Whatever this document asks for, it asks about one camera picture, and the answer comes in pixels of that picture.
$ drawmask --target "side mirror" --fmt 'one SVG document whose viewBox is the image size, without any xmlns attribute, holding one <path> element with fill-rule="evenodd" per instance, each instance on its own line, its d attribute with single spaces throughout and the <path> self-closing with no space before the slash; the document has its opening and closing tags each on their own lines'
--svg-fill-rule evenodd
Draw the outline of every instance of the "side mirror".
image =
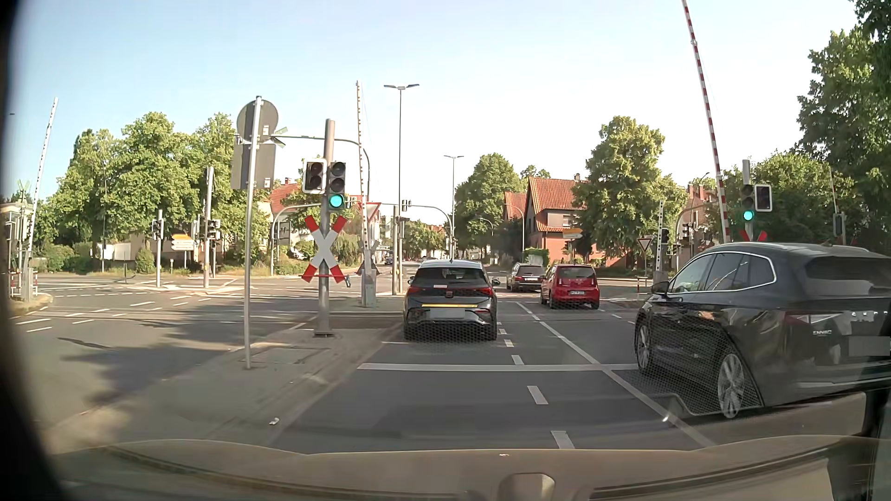
<svg viewBox="0 0 891 501">
<path fill-rule="evenodd" d="M 656 282 L 650 287 L 650 292 L 659 295 L 668 294 L 668 281 Z"/>
</svg>

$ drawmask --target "blurred license plate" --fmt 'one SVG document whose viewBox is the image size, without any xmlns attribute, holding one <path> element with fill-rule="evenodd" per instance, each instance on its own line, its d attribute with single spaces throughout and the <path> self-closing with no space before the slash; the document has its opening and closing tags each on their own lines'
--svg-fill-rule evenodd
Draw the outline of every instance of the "blurred license plate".
<svg viewBox="0 0 891 501">
<path fill-rule="evenodd" d="M 430 318 L 464 318 L 464 308 L 431 308 Z"/>
</svg>

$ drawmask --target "windshield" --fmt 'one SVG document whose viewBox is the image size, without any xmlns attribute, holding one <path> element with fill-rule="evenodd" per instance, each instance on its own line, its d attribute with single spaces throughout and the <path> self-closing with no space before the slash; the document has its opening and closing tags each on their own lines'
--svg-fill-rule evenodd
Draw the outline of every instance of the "windshield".
<svg viewBox="0 0 891 501">
<path fill-rule="evenodd" d="M 0 373 L 53 460 L 664 498 L 891 415 L 889 0 L 20 3 Z"/>
</svg>

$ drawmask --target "yield sign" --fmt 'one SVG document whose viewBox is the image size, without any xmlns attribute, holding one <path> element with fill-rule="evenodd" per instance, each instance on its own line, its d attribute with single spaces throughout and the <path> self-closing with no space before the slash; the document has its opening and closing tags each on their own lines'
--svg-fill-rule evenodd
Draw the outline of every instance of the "yield sign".
<svg viewBox="0 0 891 501">
<path fill-rule="evenodd" d="M 653 237 L 651 236 L 642 236 L 641 238 L 637 239 L 637 242 L 641 245 L 641 250 L 643 250 L 644 252 L 646 252 L 647 249 L 650 247 L 650 242 L 652 241 Z"/>
<path fill-rule="evenodd" d="M 331 271 L 331 276 L 334 277 L 334 282 L 343 282 L 343 272 L 340 271 L 340 266 L 334 258 L 334 254 L 331 254 L 331 245 L 334 243 L 334 240 L 337 239 L 340 230 L 346 225 L 347 219 L 343 216 L 337 216 L 337 220 L 331 225 L 331 230 L 326 235 L 322 235 L 322 230 L 319 229 L 319 225 L 316 224 L 315 219 L 312 216 L 306 218 L 305 221 L 307 222 L 309 231 L 313 232 L 315 245 L 318 246 L 319 250 L 315 253 L 313 260 L 309 262 L 307 271 L 303 272 L 301 278 L 307 282 L 311 281 L 313 276 L 315 276 L 315 271 L 319 269 L 319 265 L 324 261 L 328 263 L 328 269 Z"/>
</svg>

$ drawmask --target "rear window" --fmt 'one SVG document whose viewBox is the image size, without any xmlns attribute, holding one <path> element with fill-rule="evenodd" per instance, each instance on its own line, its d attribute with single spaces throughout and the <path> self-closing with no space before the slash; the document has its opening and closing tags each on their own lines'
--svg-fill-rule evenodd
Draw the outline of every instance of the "rear window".
<svg viewBox="0 0 891 501">
<path fill-rule="evenodd" d="M 594 276 L 594 268 L 559 267 L 557 268 L 557 276 L 559 278 L 591 278 L 592 276 Z"/>
<path fill-rule="evenodd" d="M 517 275 L 535 275 L 541 276 L 544 275 L 544 268 L 531 266 L 531 267 L 519 267 L 517 270 Z"/>
<path fill-rule="evenodd" d="M 805 264 L 805 291 L 815 296 L 891 295 L 891 259 L 811 259 Z"/>
<path fill-rule="evenodd" d="M 446 284 L 486 284 L 486 275 L 479 268 L 465 267 L 421 267 L 414 275 L 412 285 Z"/>
</svg>

